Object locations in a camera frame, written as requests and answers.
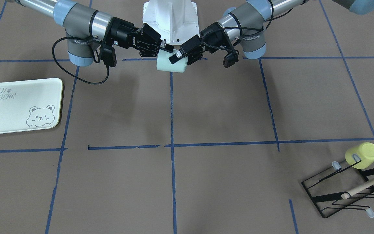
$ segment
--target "white tray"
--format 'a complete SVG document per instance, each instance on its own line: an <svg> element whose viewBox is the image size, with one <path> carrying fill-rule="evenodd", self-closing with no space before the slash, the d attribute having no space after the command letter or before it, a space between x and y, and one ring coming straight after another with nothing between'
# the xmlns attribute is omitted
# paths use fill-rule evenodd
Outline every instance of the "white tray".
<svg viewBox="0 0 374 234"><path fill-rule="evenodd" d="M0 83L0 134L56 126L62 96L58 78Z"/></svg>

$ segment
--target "bear drawing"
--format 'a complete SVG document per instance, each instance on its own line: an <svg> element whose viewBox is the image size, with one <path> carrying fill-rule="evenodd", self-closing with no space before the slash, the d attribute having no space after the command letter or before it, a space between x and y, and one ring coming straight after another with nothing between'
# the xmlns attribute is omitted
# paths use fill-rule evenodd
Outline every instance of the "bear drawing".
<svg viewBox="0 0 374 234"><path fill-rule="evenodd" d="M54 109L53 105L48 105L46 108L30 108L30 116L27 120L29 128L50 126L55 121Z"/></svg>

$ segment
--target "cartoon bear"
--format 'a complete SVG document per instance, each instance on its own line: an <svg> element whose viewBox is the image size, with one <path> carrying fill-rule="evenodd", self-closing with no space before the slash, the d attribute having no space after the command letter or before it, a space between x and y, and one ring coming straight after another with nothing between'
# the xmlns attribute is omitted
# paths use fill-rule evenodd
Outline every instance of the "cartoon bear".
<svg viewBox="0 0 374 234"><path fill-rule="evenodd" d="M27 120L29 128L37 128L41 126L50 126L55 121L53 105L48 105L46 108L32 107L30 108L30 116Z"/></svg>

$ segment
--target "robotic arm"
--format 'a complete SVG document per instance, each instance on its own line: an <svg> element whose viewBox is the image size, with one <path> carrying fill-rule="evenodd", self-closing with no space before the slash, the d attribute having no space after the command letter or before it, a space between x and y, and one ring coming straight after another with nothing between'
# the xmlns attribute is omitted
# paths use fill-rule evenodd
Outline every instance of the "robotic arm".
<svg viewBox="0 0 374 234"><path fill-rule="evenodd" d="M248 59L258 59L266 51L264 22L271 21L274 16L288 12L308 0L247 0L238 8L229 8L224 16L209 27L195 35L180 50L169 58L175 64L188 57L188 65L203 57L203 53L214 53L219 49L226 50L225 68L238 62L239 52L234 46L241 44L243 53ZM333 0L350 12L364 15L374 10L374 0Z"/></svg>
<svg viewBox="0 0 374 234"><path fill-rule="evenodd" d="M173 52L174 47L162 41L161 35L148 24L141 28L71 0L15 0L16 3L54 18L66 29L69 58L77 66L89 66L100 46L99 58L107 67L116 66L113 45L139 50L142 57L156 57L159 50Z"/></svg>

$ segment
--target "yellow cup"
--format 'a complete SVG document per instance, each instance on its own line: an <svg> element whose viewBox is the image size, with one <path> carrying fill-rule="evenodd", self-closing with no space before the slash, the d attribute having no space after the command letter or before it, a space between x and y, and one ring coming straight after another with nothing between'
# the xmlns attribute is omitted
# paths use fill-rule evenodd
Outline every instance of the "yellow cup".
<svg viewBox="0 0 374 234"><path fill-rule="evenodd" d="M374 162L374 144L365 142L346 151L346 161L348 164L353 165L356 163L353 155L357 154L362 160L360 163L354 165L356 169L365 169Z"/></svg>

